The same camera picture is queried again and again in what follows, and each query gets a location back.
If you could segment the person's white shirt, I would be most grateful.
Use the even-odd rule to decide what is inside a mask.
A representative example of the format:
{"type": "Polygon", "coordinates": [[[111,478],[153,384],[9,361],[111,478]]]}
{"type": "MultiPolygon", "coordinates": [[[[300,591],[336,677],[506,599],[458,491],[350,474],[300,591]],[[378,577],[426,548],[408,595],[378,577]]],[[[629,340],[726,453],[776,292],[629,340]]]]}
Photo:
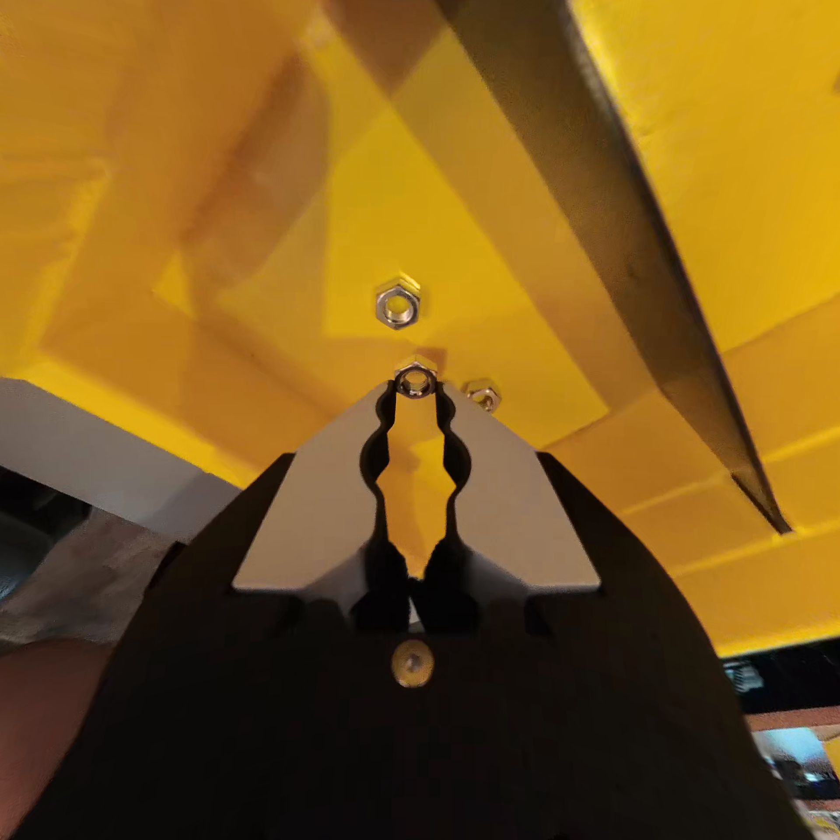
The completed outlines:
{"type": "Polygon", "coordinates": [[[60,639],[116,644],[174,543],[94,509],[2,600],[2,653],[60,639]]]}

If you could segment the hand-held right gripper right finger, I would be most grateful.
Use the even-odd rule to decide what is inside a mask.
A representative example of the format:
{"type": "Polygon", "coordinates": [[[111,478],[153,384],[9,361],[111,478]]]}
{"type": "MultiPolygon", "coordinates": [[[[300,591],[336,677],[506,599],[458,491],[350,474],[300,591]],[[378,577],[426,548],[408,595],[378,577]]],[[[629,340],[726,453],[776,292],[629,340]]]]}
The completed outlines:
{"type": "Polygon", "coordinates": [[[453,488],[420,580],[427,634],[472,634],[499,602],[592,594],[602,581],[537,450],[449,384],[435,392],[453,488]]]}

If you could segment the black bin divider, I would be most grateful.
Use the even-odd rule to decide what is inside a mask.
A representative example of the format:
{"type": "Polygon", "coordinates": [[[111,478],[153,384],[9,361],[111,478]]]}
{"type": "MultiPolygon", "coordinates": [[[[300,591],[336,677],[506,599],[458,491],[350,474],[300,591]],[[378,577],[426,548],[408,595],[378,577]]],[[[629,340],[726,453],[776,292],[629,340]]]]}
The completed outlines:
{"type": "Polygon", "coordinates": [[[568,220],[658,390],[773,530],[792,533],[571,3],[435,4],[568,220]]]}

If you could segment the person's left forearm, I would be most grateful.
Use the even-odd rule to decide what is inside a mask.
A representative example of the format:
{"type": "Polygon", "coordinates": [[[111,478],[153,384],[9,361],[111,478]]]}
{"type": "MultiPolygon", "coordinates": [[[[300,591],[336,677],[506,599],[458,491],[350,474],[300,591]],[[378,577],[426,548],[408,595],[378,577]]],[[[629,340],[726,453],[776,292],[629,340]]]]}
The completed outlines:
{"type": "Polygon", "coordinates": [[[114,646],[51,639],[1,657],[1,838],[14,834],[77,736],[114,646]]]}

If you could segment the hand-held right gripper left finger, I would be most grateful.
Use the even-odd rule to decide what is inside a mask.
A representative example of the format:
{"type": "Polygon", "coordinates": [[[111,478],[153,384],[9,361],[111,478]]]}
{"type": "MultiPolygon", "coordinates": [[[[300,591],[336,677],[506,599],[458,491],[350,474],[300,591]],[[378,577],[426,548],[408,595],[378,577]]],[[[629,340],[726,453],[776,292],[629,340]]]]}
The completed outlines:
{"type": "Polygon", "coordinates": [[[406,562],[389,541],[377,485],[395,409],[395,384],[385,381],[299,447],[234,590],[329,600],[359,629],[407,630],[406,562]]]}

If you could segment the yellow plastic bin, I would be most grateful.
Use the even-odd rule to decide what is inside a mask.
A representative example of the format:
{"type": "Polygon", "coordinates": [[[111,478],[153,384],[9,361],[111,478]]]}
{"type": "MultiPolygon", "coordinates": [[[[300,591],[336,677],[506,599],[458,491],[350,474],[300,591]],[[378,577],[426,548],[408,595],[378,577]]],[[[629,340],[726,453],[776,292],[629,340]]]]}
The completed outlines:
{"type": "Polygon", "coordinates": [[[838,2],[570,2],[788,534],[435,3],[2,2],[2,378],[241,488],[422,354],[498,384],[720,655],[838,636],[838,2]]]}

